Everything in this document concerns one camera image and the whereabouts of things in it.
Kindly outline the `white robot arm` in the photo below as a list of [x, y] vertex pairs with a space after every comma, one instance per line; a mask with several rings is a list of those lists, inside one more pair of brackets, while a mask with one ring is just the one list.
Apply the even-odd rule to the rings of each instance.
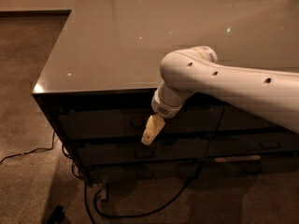
[[197, 92], [299, 133], [298, 73], [220, 65], [213, 49], [200, 46], [165, 55], [160, 74], [151, 101], [154, 114], [141, 138], [147, 146]]

